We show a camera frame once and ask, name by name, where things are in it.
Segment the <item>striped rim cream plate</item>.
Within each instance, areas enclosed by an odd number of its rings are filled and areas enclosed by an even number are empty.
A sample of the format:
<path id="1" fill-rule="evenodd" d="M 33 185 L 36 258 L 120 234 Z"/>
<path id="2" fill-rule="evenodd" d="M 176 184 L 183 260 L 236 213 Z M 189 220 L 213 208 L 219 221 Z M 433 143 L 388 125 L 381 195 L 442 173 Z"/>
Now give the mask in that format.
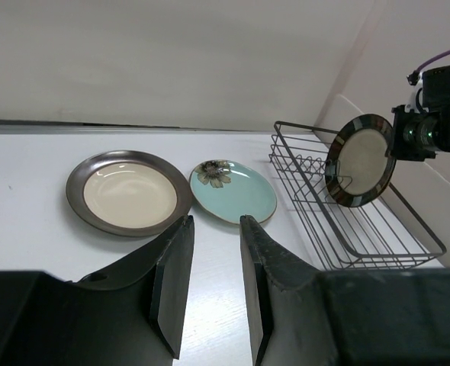
<path id="1" fill-rule="evenodd" d="M 363 114 L 335 136 L 324 165 L 326 189 L 344 207 L 361 207 L 387 188 L 396 159 L 387 154 L 393 127 L 382 116 Z"/>

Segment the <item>teal flower plate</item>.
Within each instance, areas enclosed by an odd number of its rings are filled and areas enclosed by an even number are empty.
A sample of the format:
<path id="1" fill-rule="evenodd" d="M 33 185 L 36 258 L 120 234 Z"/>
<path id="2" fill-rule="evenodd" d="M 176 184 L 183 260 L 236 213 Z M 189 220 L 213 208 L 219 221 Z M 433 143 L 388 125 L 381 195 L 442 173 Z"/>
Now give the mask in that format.
<path id="1" fill-rule="evenodd" d="M 264 223 L 278 206 L 269 181 L 256 170 L 232 160 L 201 162 L 194 167 L 188 181 L 199 207 L 226 223 L 238 225 L 244 215 Z"/>

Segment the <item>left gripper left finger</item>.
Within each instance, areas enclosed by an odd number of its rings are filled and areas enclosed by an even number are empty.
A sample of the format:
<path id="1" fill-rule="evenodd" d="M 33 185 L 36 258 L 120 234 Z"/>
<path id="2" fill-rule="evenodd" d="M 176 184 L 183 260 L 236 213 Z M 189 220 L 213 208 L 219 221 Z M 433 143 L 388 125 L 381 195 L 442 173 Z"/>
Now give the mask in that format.
<path id="1" fill-rule="evenodd" d="M 91 274 L 78 286 L 95 295 L 90 314 L 105 331 L 111 358 L 175 360 L 182 346 L 194 251 L 194 218 Z"/>

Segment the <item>brown rim cream plate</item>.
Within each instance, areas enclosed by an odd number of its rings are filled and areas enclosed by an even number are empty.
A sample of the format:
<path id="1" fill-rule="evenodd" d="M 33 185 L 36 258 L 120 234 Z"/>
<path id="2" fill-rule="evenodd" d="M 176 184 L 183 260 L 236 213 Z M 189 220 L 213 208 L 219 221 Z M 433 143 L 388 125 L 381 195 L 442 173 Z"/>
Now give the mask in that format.
<path id="1" fill-rule="evenodd" d="M 157 235 L 188 214 L 193 195 L 184 175 L 147 152 L 115 150 L 79 163 L 66 181 L 75 214 L 106 233 Z"/>

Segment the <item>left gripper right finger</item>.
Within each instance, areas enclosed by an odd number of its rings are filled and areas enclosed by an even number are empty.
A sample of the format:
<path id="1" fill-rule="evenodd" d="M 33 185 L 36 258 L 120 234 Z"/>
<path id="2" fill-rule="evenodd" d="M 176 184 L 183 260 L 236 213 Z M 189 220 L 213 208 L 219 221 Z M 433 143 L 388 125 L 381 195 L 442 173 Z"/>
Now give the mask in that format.
<path id="1" fill-rule="evenodd" d="M 240 249 L 253 364 L 323 364 L 317 270 L 249 215 L 240 219 Z"/>

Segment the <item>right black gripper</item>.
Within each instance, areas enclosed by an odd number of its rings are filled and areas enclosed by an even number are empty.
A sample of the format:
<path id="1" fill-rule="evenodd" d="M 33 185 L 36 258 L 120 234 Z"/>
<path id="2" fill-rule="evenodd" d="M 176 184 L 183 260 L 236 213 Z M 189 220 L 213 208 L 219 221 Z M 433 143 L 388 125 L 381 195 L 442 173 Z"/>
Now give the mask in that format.
<path id="1" fill-rule="evenodd" d="M 392 109 L 394 115 L 389 154 L 396 160 L 424 162 L 437 153 L 447 152 L 438 111 L 417 113 L 405 105 Z"/>

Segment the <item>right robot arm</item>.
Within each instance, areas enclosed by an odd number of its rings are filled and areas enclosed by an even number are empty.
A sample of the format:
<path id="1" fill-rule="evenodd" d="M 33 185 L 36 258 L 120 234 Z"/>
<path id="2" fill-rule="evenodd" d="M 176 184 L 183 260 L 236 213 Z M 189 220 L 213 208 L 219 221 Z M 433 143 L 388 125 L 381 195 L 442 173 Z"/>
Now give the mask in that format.
<path id="1" fill-rule="evenodd" d="M 423 72 L 409 102 L 392 112 L 389 156 L 423 162 L 438 153 L 450 153 L 450 66 Z"/>

